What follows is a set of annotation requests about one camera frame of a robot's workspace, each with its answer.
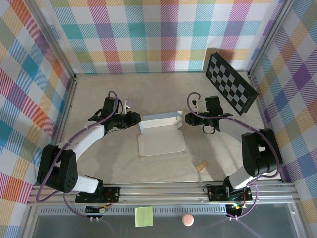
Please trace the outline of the green sticky note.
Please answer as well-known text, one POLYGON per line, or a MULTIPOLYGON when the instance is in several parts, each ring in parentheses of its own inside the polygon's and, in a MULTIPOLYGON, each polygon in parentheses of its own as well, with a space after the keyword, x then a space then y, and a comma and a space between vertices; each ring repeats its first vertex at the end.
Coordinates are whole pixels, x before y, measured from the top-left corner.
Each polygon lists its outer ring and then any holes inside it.
POLYGON ((149 227, 153 224, 152 206, 135 208, 135 227, 149 227))

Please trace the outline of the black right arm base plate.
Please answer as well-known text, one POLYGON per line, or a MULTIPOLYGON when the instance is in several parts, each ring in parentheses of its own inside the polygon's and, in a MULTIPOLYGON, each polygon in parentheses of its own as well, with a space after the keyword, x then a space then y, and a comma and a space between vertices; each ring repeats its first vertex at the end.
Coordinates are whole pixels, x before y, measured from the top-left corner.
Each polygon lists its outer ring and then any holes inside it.
POLYGON ((207 186, 207 195, 209 202, 214 201, 252 201, 252 192, 250 188, 231 189, 228 186, 209 185, 207 186))

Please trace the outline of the aluminium side rail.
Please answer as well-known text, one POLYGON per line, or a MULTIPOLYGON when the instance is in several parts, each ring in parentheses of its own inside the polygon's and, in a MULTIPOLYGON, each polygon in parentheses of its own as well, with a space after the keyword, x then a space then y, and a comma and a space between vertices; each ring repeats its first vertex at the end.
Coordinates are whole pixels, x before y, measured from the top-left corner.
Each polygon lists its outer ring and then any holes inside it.
MULTIPOLYGON (((248 77, 248 80, 250 82, 250 85, 256 90, 255 84, 252 81, 252 76, 247 73, 247 77, 248 77)), ((256 104, 257 104, 259 114, 260 114, 260 117, 261 117, 261 120, 263 122, 264 127, 269 128, 267 120, 266 120, 265 115, 264 115, 264 112, 262 111, 262 106, 261 106, 261 101, 260 101, 259 95, 256 98, 256 104)), ((280 172, 278 170, 275 170, 273 172, 270 172, 268 174, 263 175, 262 179, 264 179, 264 180, 277 180, 277 179, 281 180, 281 175, 280 175, 280 172)))
POLYGON ((75 98, 76 90, 78 86, 78 74, 74 74, 74 77, 71 79, 69 92, 67 94, 66 102, 64 104, 63 112, 57 127, 55 138, 52 141, 53 145, 61 143, 65 138, 65 132, 67 129, 68 120, 73 106, 73 101, 75 98))

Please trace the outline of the aluminium frame post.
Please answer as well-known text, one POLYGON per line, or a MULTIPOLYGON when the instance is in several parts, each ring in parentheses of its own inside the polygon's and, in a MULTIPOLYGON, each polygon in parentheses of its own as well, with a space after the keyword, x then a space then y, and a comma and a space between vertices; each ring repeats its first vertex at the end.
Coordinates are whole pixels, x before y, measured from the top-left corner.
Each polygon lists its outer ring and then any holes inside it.
POLYGON ((246 69, 246 72, 249 76, 254 74, 256 69, 260 66, 265 54, 277 36, 277 33, 279 32, 295 1, 296 0, 272 1, 274 9, 271 12, 268 12, 270 18, 267 21, 264 30, 260 31, 262 34, 246 69))
POLYGON ((53 52, 55 53, 57 59, 60 61, 63 69, 70 76, 71 80, 76 80, 76 74, 74 73, 66 55, 64 54, 62 48, 60 47, 52 29, 47 23, 45 17, 43 16, 40 8, 38 7, 35 0, 23 0, 27 8, 29 9, 32 16, 35 18, 36 23, 42 31, 42 34, 46 38, 48 44, 51 46, 53 52))

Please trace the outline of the perforated metal strip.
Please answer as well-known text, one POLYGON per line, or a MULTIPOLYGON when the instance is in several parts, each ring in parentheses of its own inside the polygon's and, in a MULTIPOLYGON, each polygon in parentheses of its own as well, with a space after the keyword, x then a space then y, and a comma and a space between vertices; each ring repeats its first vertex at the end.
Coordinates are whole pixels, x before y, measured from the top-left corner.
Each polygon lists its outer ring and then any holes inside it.
MULTIPOLYGON (((113 206, 103 213, 92 213, 92 215, 134 215, 139 210, 136 206, 113 206)), ((211 205, 157 205, 152 206, 154 215, 181 215, 189 213, 192 215, 226 215, 226 206, 221 204, 211 205)), ((39 211, 40 215, 75 215, 66 206, 46 206, 39 211)))

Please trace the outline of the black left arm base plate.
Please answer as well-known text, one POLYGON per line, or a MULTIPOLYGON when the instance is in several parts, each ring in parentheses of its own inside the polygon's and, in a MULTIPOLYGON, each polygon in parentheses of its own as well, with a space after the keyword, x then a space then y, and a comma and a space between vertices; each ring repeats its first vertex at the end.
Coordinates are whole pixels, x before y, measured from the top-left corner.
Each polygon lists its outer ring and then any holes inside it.
POLYGON ((120 187, 100 186, 94 193, 80 192, 75 198, 76 203, 117 203, 120 187))

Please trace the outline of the white paper box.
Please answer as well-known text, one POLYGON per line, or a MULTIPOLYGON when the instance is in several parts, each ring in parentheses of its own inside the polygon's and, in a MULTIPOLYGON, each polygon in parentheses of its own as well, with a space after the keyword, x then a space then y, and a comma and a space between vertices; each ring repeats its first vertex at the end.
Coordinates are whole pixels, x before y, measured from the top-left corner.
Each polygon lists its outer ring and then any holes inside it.
POLYGON ((186 149, 183 131, 184 112, 175 111, 142 116, 139 123, 138 152, 141 161, 176 158, 186 149))

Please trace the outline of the small wooden block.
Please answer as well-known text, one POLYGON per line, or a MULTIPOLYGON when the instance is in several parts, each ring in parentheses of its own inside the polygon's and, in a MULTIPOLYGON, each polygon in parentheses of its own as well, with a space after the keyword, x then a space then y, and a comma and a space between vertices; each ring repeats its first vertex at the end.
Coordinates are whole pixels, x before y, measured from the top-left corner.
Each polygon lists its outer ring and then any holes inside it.
POLYGON ((201 172, 202 170, 204 170, 207 166, 209 165, 209 163, 206 160, 203 160, 202 162, 200 162, 199 164, 196 165, 196 169, 198 172, 201 172))

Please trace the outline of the black and white checkerboard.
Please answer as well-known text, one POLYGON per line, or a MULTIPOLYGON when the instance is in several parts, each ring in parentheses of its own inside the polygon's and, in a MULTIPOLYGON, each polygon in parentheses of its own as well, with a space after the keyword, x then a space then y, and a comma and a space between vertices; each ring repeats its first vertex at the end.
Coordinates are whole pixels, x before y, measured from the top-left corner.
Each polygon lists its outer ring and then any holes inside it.
POLYGON ((258 96, 258 92, 217 52, 210 55, 206 77, 239 115, 246 113, 258 96))

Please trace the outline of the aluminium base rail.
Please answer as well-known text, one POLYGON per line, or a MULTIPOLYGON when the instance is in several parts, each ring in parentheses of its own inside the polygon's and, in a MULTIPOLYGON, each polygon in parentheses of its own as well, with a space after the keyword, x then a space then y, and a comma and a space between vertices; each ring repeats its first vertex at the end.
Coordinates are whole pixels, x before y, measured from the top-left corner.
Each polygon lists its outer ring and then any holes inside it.
MULTIPOLYGON (((189 205, 208 204, 203 192, 204 182, 131 183, 107 184, 106 187, 120 187, 119 200, 115 205, 189 205)), ((299 202, 299 195, 292 183, 279 180, 257 182, 258 204, 279 204, 299 202)))

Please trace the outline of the pink round disc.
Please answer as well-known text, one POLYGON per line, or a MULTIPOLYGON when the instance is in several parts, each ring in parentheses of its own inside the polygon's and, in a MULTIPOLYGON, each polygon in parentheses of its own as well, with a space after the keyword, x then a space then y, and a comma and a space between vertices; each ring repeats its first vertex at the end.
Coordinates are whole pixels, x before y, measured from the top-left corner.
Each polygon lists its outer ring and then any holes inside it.
POLYGON ((182 216, 182 223, 183 223, 183 225, 185 225, 185 226, 187 226, 187 227, 192 226, 193 223, 194 223, 194 217, 193 217, 193 215, 191 215, 191 214, 184 214, 184 215, 182 216))

